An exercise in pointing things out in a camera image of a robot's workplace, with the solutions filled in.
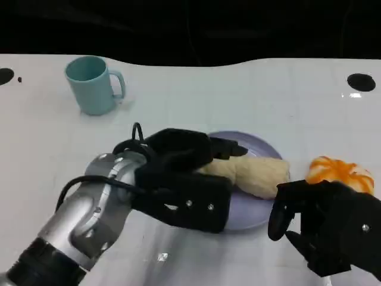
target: table surface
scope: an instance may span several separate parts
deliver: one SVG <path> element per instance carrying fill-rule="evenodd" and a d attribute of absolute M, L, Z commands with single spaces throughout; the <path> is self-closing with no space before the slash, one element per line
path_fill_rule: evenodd
<path fill-rule="evenodd" d="M 82 114 L 64 78 L 73 55 L 0 55 L 15 78 L 0 86 L 0 269 L 7 270 L 53 214 L 60 189 L 112 150 L 140 122 L 146 136 L 166 127 L 239 130 L 265 139 L 302 179 L 326 155 L 354 161 L 381 196 L 379 86 L 346 82 L 381 61 L 266 59 L 224 67 L 145 67 L 107 59 L 127 80 L 127 98 L 101 117 Z M 115 90 L 118 84 L 113 81 Z M 168 253 L 165 261 L 158 259 Z M 355 269 L 333 285 L 379 285 Z M 139 212 L 81 285 L 323 285 L 283 238 L 267 228 L 212 235 L 166 226 Z"/>

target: bread roll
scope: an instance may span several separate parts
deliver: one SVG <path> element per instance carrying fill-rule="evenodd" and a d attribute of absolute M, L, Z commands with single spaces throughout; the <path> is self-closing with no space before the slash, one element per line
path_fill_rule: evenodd
<path fill-rule="evenodd" d="M 275 198 L 277 185 L 289 181 L 289 163 L 275 158 L 230 157 L 214 159 L 199 169 L 208 175 L 224 176 L 241 190 L 264 199 Z"/>

